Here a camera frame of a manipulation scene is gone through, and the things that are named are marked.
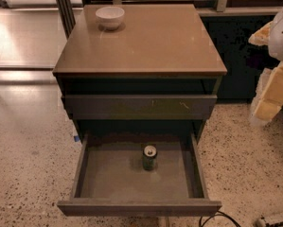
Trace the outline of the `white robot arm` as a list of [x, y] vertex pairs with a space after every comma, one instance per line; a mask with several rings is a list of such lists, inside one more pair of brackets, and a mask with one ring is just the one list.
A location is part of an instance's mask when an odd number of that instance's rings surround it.
[[249, 121], [253, 126], [263, 127], [283, 107], [283, 8], [271, 22], [252, 34], [248, 42], [258, 46], [267, 45], [269, 55], [279, 61], [274, 69], [263, 70], [251, 103]]

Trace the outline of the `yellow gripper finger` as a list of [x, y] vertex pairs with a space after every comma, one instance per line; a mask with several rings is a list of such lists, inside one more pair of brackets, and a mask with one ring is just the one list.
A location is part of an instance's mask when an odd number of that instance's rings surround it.
[[257, 30], [250, 36], [248, 42], [257, 46], [267, 45], [269, 43], [271, 25], [272, 23], [269, 22]]
[[259, 77], [249, 121], [252, 126], [270, 123], [283, 107], [283, 61], [274, 69], [265, 68]]

